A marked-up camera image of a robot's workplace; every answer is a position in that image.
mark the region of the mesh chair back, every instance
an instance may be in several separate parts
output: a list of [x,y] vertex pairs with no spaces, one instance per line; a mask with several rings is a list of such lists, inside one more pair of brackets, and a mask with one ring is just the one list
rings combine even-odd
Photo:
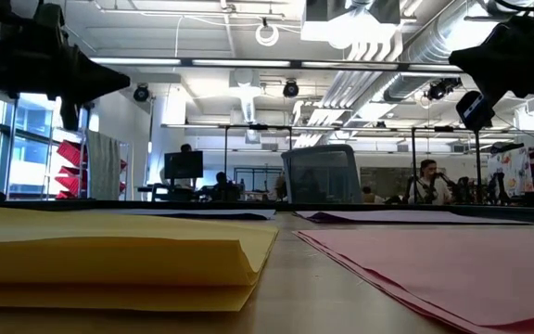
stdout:
[[361,203],[349,145],[298,148],[282,154],[289,203]]

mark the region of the table surface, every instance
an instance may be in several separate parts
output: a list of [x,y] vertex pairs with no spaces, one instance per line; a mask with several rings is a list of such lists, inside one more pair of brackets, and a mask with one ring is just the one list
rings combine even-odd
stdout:
[[455,225],[316,225],[278,213],[261,281],[239,313],[175,314],[0,308],[0,333],[457,333],[391,299],[292,234],[301,229],[534,228]]

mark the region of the red paper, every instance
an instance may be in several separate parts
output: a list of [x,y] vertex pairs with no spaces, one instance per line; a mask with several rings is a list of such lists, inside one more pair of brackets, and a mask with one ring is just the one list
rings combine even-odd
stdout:
[[320,230],[299,237],[423,315],[534,332],[534,229]]

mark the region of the yellow paper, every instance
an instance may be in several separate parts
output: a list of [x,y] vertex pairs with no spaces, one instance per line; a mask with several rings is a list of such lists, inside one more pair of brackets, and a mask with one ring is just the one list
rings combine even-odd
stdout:
[[0,209],[0,306],[236,311],[277,230]]

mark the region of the white curtain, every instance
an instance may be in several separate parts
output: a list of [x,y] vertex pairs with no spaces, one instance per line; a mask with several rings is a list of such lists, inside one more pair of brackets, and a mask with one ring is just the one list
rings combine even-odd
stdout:
[[119,141],[88,130],[88,165],[90,197],[118,200],[121,181],[121,153]]

